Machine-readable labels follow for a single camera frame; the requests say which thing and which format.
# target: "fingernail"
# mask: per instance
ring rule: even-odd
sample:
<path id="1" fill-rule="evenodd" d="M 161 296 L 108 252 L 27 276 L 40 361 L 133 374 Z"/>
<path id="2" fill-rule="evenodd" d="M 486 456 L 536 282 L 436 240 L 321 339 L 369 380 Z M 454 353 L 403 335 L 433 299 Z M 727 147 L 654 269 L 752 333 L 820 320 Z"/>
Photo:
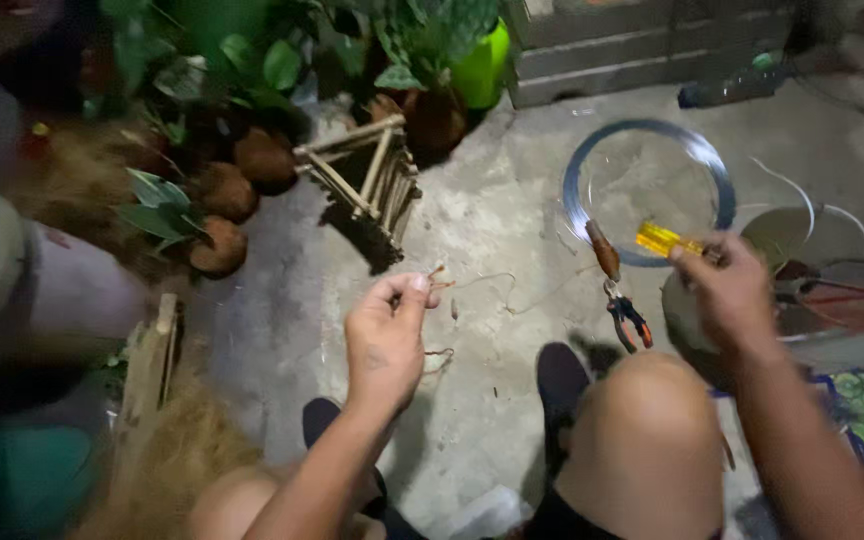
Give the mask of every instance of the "fingernail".
<path id="1" fill-rule="evenodd" d="M 428 292 L 429 290 L 429 278 L 426 274 L 419 274 L 412 279 L 412 289 L 421 292 Z"/>

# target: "gray bucket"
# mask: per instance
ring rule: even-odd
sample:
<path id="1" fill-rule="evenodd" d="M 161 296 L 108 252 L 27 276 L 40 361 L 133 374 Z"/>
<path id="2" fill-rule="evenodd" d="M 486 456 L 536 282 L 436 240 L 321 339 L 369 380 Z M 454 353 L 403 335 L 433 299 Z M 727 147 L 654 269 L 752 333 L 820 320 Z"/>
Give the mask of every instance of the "gray bucket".
<path id="1" fill-rule="evenodd" d="M 22 219 L 0 197 L 0 360 L 101 360 L 143 320 L 147 293 L 109 253 Z"/>
<path id="2" fill-rule="evenodd" d="M 864 257 L 864 233 L 852 218 L 819 207 L 814 229 L 806 241 L 809 223 L 805 208 L 772 207 L 742 225 L 741 235 L 764 254 L 770 265 L 789 257 L 814 265 L 837 258 Z M 662 310 L 676 349 L 716 387 L 728 389 L 729 383 L 716 369 L 723 359 L 702 330 L 695 296 L 675 273 L 662 287 Z M 864 365 L 864 332 L 825 331 L 818 326 L 810 331 L 804 321 L 792 317 L 785 317 L 784 322 L 796 323 L 779 332 L 780 340 L 800 362 L 822 372 Z"/>

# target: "white container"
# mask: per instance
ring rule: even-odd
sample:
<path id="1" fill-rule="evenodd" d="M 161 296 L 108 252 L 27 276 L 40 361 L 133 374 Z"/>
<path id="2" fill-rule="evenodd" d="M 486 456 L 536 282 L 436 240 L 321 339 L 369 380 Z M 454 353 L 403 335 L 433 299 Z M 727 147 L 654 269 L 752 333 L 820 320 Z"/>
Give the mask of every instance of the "white container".
<path id="1" fill-rule="evenodd" d="M 111 254 L 0 197 L 0 358 L 94 362 L 144 319 L 147 294 Z"/>

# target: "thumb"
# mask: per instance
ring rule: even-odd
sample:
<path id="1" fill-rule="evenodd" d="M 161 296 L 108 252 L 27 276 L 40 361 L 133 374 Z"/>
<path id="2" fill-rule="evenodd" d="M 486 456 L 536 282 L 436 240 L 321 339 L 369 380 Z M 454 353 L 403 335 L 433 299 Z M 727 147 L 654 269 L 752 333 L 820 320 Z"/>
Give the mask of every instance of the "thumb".
<path id="1" fill-rule="evenodd" d="M 398 324 L 415 332 L 419 332 L 423 328 L 429 289 L 431 286 L 426 274 L 418 274 L 413 277 L 398 300 L 398 308 L 395 310 L 395 320 L 400 321 Z"/>
<path id="2" fill-rule="evenodd" d="M 704 258 L 684 250 L 681 246 L 675 246 L 669 251 L 669 262 L 678 272 L 702 287 L 708 287 L 718 272 Z"/>

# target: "electrical cord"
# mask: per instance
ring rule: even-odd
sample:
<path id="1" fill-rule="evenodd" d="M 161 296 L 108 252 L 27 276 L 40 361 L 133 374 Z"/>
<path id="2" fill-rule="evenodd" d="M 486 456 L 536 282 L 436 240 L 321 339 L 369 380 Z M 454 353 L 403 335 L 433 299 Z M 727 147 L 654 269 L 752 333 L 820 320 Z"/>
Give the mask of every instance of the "electrical cord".
<path id="1" fill-rule="evenodd" d="M 810 77 L 806 75 L 806 73 L 799 69 L 798 64 L 795 62 L 795 58 L 793 58 L 791 55 L 786 55 L 785 64 L 792 68 L 792 78 L 795 79 L 796 83 L 798 83 L 798 86 L 806 92 L 824 100 L 829 104 L 835 105 L 842 109 L 854 111 L 864 116 L 864 104 L 839 97 L 820 88 L 815 82 L 810 80 Z"/>

